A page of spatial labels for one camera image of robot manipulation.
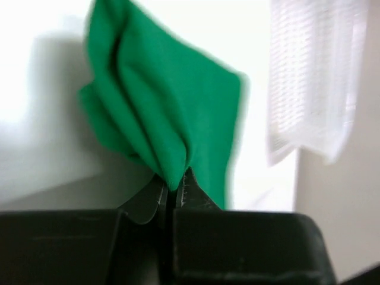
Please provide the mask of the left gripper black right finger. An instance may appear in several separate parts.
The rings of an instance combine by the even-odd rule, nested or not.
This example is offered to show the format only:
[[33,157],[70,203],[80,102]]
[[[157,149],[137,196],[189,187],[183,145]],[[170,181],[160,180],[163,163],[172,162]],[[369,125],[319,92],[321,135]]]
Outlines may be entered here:
[[335,284],[322,233],[298,213],[226,211],[188,169],[173,211],[176,284]]

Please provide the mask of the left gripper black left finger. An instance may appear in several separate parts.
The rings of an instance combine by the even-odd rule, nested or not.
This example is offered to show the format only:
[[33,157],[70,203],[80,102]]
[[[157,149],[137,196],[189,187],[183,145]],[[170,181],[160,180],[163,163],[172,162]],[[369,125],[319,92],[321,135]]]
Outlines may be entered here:
[[129,201],[102,210],[1,213],[2,284],[159,284],[157,176]]

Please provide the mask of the green item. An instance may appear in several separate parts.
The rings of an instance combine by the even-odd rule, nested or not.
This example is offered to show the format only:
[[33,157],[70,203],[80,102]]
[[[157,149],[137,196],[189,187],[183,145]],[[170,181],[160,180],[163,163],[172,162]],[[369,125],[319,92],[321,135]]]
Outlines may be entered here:
[[174,191],[191,169],[220,208],[242,77],[178,41],[131,1],[96,1],[79,93],[98,140],[148,166]]

